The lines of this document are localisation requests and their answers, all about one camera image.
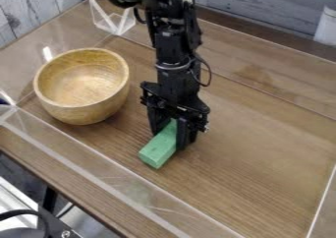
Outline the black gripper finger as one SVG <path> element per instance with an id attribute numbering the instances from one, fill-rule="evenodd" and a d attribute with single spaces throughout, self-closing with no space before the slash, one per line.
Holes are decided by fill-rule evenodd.
<path id="1" fill-rule="evenodd" d="M 178 136 L 176 136 L 176 146 L 178 150 L 183 150 L 187 148 L 190 144 L 196 141 L 199 133 L 198 124 L 180 117 L 178 119 Z"/>
<path id="2" fill-rule="evenodd" d="M 156 135 L 171 122 L 171 114 L 167 109 L 148 106 L 147 115 L 152 134 Z"/>

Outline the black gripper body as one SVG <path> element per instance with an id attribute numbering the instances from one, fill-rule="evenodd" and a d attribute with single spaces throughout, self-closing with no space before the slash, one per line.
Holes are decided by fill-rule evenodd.
<path id="1" fill-rule="evenodd" d="M 194 121 L 199 131 L 204 132 L 211 109 L 199 98 L 202 64 L 191 63 L 180 67 L 158 64 L 156 71 L 158 82 L 140 84 L 142 103 L 147 107 L 167 109 L 174 119 L 183 117 Z"/>

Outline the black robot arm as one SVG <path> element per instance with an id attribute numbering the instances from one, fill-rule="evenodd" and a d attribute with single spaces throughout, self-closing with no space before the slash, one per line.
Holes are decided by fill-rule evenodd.
<path id="1" fill-rule="evenodd" d="M 207 61 L 198 53 L 203 44 L 196 0 L 110 0 L 132 8 L 138 21 L 147 25 L 156 52 L 158 81 L 143 82 L 142 103 L 147 106 L 151 131 L 159 134 L 171 121 L 178 124 L 176 148 L 194 143 L 208 127 L 211 108 L 199 92 Z"/>

